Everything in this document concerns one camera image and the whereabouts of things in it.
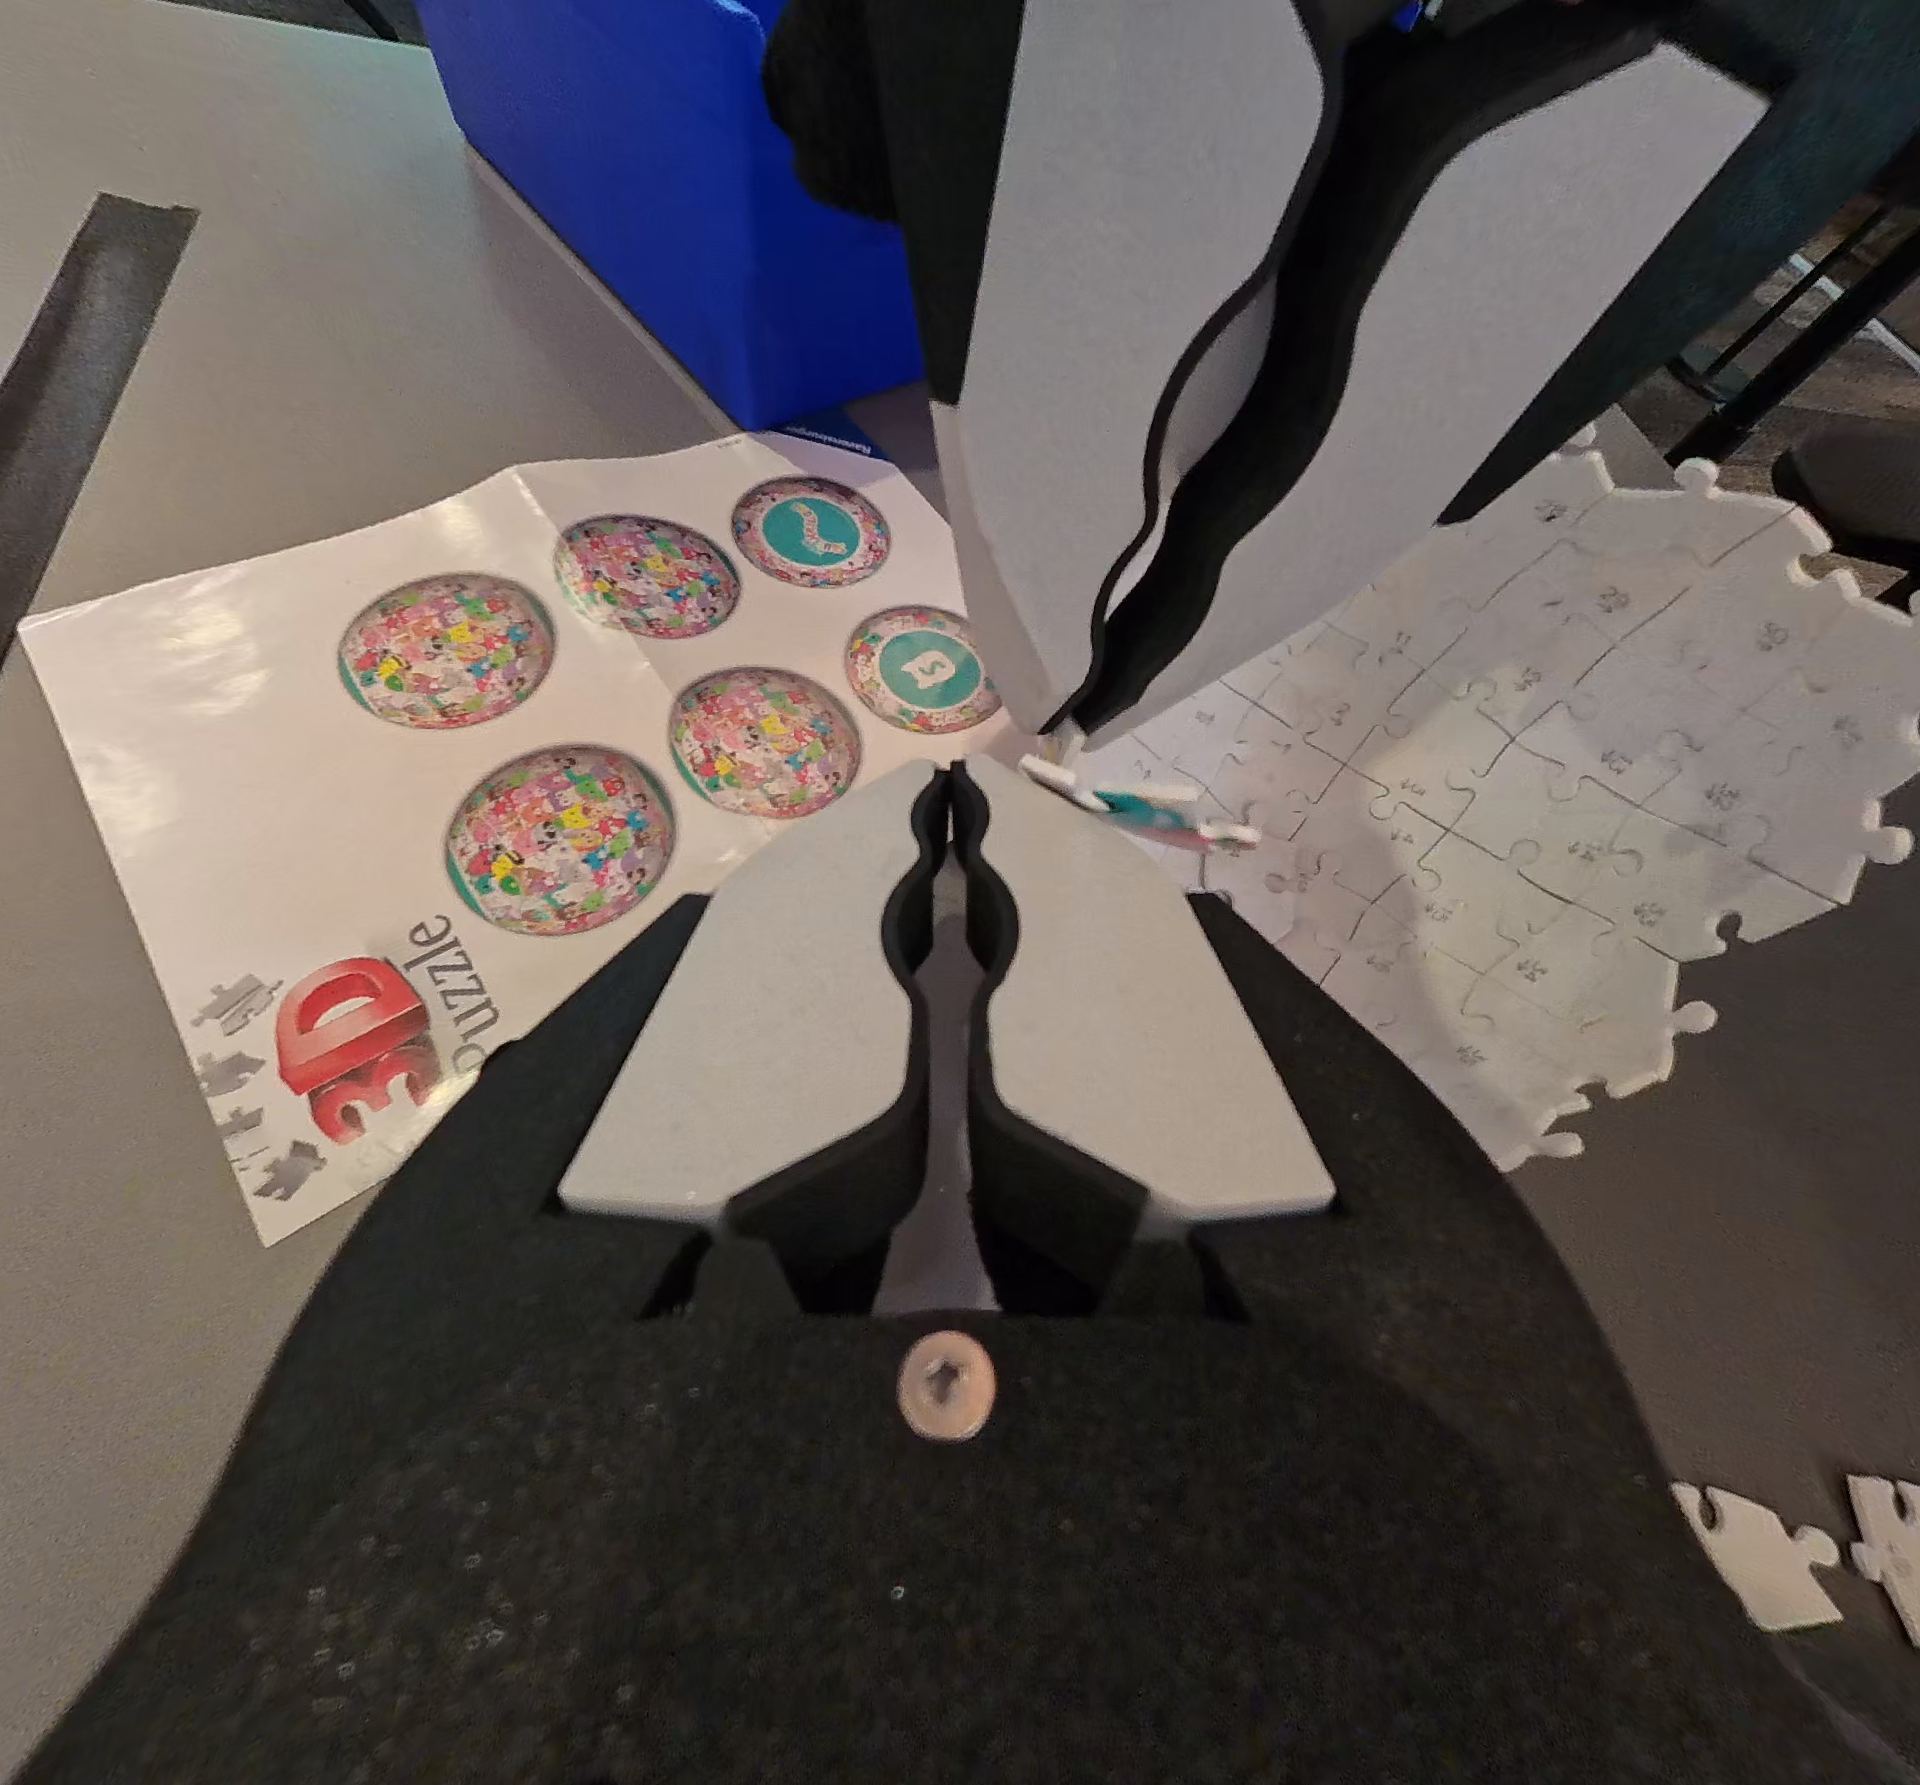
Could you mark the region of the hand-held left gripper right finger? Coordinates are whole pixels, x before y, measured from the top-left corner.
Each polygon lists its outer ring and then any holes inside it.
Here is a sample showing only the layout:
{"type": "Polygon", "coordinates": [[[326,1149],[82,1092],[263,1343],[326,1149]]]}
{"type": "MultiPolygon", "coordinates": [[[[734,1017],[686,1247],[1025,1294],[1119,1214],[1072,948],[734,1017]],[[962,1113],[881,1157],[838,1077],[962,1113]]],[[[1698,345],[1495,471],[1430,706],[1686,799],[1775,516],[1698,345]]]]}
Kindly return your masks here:
{"type": "Polygon", "coordinates": [[[972,1235],[1009,1311],[1089,1311],[1136,1244],[1317,1217],[1334,1178],[1184,886],[991,758],[952,769],[981,969],[972,1235]]]}

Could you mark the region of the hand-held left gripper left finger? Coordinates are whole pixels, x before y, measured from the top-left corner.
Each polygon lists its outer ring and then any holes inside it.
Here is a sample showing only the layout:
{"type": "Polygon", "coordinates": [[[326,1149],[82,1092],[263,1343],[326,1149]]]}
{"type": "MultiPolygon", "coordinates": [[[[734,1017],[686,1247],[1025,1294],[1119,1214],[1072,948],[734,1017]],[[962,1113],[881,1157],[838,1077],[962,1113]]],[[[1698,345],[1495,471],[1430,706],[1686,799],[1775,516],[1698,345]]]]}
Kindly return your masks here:
{"type": "Polygon", "coordinates": [[[808,1303],[872,1297],[925,1180],[947,785],[885,773],[717,889],[559,1183],[566,1210],[762,1244],[808,1303]]]}

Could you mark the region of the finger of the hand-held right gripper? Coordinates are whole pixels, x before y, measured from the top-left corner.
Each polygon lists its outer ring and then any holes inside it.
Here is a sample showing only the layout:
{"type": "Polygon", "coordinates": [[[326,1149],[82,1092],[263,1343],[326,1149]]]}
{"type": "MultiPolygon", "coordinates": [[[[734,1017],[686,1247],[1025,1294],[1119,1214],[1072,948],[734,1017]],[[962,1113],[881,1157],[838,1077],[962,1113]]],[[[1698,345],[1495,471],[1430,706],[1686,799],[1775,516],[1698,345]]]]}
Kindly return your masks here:
{"type": "Polygon", "coordinates": [[[1025,0],[965,368],[931,407],[972,638],[1028,732],[1251,393],[1327,107],[1295,0],[1025,0]]]}
{"type": "Polygon", "coordinates": [[[1351,98],[1242,409],[1076,698],[1115,733],[1335,611],[1469,495],[1780,86],[1682,24],[1526,0],[1351,98]]]}

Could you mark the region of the single white puzzle piece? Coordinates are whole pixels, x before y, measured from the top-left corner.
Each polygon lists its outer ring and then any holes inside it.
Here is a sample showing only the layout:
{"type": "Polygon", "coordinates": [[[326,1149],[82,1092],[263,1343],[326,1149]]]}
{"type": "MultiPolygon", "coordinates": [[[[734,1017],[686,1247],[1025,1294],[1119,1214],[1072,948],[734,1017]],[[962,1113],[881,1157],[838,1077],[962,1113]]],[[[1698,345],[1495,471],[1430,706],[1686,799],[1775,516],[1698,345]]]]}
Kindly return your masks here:
{"type": "Polygon", "coordinates": [[[1025,752],[1017,771],[1076,809],[1168,850],[1238,855],[1269,843],[1260,824],[1230,817],[1201,785],[1151,756],[1129,750],[1115,761],[1092,752],[1072,758],[1025,752]]]}

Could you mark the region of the partly built puzzle ball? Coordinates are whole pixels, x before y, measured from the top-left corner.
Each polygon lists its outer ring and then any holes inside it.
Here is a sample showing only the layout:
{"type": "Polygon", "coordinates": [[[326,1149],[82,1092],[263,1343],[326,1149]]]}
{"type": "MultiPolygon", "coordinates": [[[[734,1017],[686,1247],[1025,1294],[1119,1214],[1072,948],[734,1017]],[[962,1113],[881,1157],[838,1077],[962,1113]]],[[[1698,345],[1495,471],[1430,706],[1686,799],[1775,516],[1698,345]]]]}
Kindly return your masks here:
{"type": "Polygon", "coordinates": [[[1907,858],[1916,618],[1789,501],[1585,434],[1341,607],[1088,752],[1195,790],[1192,859],[1500,1168],[1580,1149],[1717,1014],[1679,973],[1907,858]]]}

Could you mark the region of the joined white puzzle strip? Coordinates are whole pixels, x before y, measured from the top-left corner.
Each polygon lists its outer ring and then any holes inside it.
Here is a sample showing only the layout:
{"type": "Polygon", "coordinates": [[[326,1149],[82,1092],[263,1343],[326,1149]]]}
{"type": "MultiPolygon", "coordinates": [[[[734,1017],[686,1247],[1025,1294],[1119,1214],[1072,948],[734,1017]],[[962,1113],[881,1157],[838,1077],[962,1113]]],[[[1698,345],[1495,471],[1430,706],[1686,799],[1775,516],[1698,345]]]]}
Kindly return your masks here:
{"type": "Polygon", "coordinates": [[[1820,1579],[1844,1569],[1878,1587],[1917,1647],[1917,1485],[1847,1477],[1849,1542],[1815,1525],[1789,1528],[1774,1510],[1726,1488],[1669,1482],[1666,1490],[1756,1627],[1835,1627],[1841,1607],[1820,1579]]]}

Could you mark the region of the puzzle instruction sheet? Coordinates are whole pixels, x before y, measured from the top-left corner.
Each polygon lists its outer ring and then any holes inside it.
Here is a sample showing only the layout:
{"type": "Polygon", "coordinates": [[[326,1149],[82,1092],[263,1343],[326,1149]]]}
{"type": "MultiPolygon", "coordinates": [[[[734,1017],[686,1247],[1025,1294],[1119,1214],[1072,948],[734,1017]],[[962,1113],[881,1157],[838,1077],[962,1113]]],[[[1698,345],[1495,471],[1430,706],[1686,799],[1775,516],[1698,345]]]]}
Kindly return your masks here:
{"type": "Polygon", "coordinates": [[[25,646],[261,1244],[668,907],[1014,740],[947,522],[794,434],[506,469],[25,646]]]}

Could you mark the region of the blue plastic bin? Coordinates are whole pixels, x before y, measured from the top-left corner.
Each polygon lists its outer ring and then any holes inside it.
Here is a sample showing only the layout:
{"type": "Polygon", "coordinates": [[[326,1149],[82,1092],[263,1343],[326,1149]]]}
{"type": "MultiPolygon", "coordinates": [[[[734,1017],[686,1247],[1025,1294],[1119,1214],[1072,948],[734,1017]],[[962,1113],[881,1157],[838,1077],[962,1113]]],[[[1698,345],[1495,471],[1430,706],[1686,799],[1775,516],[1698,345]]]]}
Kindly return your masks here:
{"type": "Polygon", "coordinates": [[[734,423],[923,378],[891,226],[822,207],[769,112],[785,0],[412,0],[467,141],[734,423]]]}

